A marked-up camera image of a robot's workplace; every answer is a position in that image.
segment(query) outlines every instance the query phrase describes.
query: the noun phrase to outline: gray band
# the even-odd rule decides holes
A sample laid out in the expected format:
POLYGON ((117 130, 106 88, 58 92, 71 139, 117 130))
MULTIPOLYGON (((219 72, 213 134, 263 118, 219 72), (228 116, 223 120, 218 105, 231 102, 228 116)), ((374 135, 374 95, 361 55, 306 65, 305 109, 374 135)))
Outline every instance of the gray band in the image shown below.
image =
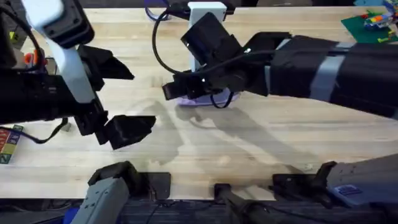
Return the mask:
MULTIPOLYGON (((355 43, 340 42, 336 47, 350 48, 355 43)), ((344 55, 327 56, 326 59, 319 66, 315 77, 311 83, 310 98, 321 101, 330 101, 331 93, 336 85, 336 77, 341 64, 345 59, 344 55)))
MULTIPOLYGON (((290 39, 284 39, 282 42, 278 45, 276 50, 279 50, 281 47, 283 47, 287 42, 289 42, 290 39)), ((268 92, 271 90, 271 66, 265 66, 264 67, 264 74, 266 76, 266 85, 268 92)))

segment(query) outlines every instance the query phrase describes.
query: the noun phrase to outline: wooden tabletop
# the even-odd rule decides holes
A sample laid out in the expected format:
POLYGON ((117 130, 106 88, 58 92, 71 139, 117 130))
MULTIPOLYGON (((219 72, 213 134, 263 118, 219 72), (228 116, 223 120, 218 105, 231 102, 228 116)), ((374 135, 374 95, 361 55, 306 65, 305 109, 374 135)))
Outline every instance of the wooden tabletop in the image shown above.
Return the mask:
MULTIPOLYGON (((352 42, 340 20, 365 11, 241 8, 224 25, 242 45, 256 32, 270 30, 352 42)), ((106 80, 99 92, 104 108, 111 115, 156 115, 153 133, 117 151, 109 143, 100 146, 94 135, 80 136, 76 126, 44 145, 22 138, 11 163, 0 165, 1 198, 83 198, 96 169, 127 160, 139 171, 170 172, 171 198, 211 198, 213 184, 227 182, 242 196, 273 199, 261 188, 271 183, 272 174, 315 173, 327 161, 361 161, 398 152, 397 122, 315 100, 243 93, 224 110, 181 108, 165 101, 161 86, 172 76, 152 53, 154 23, 144 10, 86 13, 96 33, 90 45, 112 50, 136 76, 133 81, 106 80)), ((179 70, 188 68, 188 50, 180 41, 187 27, 187 21, 173 18, 158 31, 160 55, 179 70)), ((51 55, 43 38, 35 36, 51 55)), ((23 51, 33 51, 29 41, 23 51)), ((46 138, 59 122, 23 125, 29 134, 46 138)))

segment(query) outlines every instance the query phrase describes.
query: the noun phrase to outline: black cable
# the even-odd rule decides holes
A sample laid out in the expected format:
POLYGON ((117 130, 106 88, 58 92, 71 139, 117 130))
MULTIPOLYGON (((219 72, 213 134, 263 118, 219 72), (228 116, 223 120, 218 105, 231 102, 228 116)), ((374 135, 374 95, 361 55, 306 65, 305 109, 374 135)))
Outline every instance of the black cable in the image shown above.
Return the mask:
POLYGON ((148 184, 149 190, 149 200, 157 200, 157 192, 152 183, 150 182, 148 176, 146 176, 146 182, 148 184))
POLYGON ((156 212, 156 210, 161 206, 161 203, 157 204, 156 207, 153 209, 153 211, 150 213, 150 215, 147 218, 147 221, 145 222, 145 224, 149 224, 152 216, 154 216, 154 213, 156 212))
POLYGON ((66 124, 68 124, 68 118, 62 118, 62 122, 52 131, 50 137, 48 137, 47 139, 38 139, 36 137, 31 136, 30 134, 26 134, 23 131, 17 131, 17 130, 12 129, 12 128, 6 128, 6 127, 1 127, 0 126, 0 129, 4 129, 4 130, 7 130, 7 131, 16 133, 16 134, 20 134, 21 136, 24 136, 24 137, 32 140, 36 144, 44 144, 47 141, 49 141, 50 139, 52 139, 61 130, 61 128, 63 128, 66 124))
POLYGON ((156 60, 160 63, 160 65, 162 67, 164 67, 167 71, 171 72, 171 73, 178 73, 179 71, 176 71, 172 68, 170 68, 169 66, 167 66, 162 59, 159 56, 159 53, 157 51, 157 47, 156 47, 156 33, 157 33, 157 28, 159 27, 160 22, 162 21, 162 18, 165 17, 166 15, 168 15, 168 11, 167 9, 162 12, 159 17, 156 19, 155 21, 155 25, 154 25, 154 30, 152 31, 152 50, 154 51, 155 54, 155 58, 156 60))
POLYGON ((229 93, 228 99, 226 100, 226 102, 225 102, 225 104, 224 104, 223 106, 218 106, 217 103, 214 101, 214 95, 211 94, 211 95, 210 95, 211 104, 212 104, 215 108, 218 108, 218 109, 226 108, 226 107, 228 107, 229 104, 232 102, 232 98, 234 97, 234 94, 235 94, 234 92, 229 93))
POLYGON ((40 46, 37 43, 36 38, 34 37, 32 31, 30 31, 30 27, 20 18, 18 18, 16 15, 14 15, 12 12, 8 11, 4 7, 0 6, 0 14, 5 13, 7 16, 9 16, 17 25, 19 25, 20 28, 27 34, 27 36, 31 39, 36 51, 37 51, 37 63, 33 65, 30 68, 0 68, 1 70, 9 70, 9 71, 15 71, 15 72, 31 72, 31 71, 36 71, 39 70, 43 67, 43 61, 44 61, 44 56, 42 54, 42 51, 40 50, 40 46))
MULTIPOLYGON (((170 6, 170 3, 168 0, 161 0, 158 2, 162 2, 166 7, 170 6)), ((148 18, 151 19, 152 21, 156 21, 158 19, 158 16, 156 16, 150 9, 148 6, 149 0, 144 0, 144 9, 145 9, 145 13, 147 14, 148 18)), ((164 18, 162 18, 162 21, 166 21, 169 19, 169 16, 165 16, 164 18)))
POLYGON ((65 200, 61 205, 58 205, 57 207, 54 206, 54 201, 55 201, 54 199, 50 200, 49 207, 47 209, 54 210, 54 209, 64 208, 68 204, 72 205, 72 200, 71 199, 65 200))

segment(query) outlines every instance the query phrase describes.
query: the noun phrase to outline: sticker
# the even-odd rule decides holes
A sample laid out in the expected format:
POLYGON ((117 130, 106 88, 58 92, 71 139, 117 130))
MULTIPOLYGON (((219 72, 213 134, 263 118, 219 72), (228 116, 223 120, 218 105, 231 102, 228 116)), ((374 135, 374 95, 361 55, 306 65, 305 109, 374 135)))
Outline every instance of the sticker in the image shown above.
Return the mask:
POLYGON ((362 190, 351 184, 335 187, 335 190, 344 196, 362 193, 362 190))

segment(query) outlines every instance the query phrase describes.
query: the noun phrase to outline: green lego baseplate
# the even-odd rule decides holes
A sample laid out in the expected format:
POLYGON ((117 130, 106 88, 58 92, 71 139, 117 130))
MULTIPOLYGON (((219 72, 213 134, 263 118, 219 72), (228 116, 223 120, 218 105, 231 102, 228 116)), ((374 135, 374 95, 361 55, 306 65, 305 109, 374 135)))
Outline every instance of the green lego baseplate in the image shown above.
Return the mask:
MULTIPOLYGON (((368 17, 380 15, 379 13, 370 12, 368 17)), ((358 43, 389 43, 398 41, 398 37, 391 32, 390 28, 385 27, 378 30, 367 30, 364 27, 365 19, 361 16, 355 16, 348 19, 343 19, 341 23, 347 28, 351 35, 358 43)))

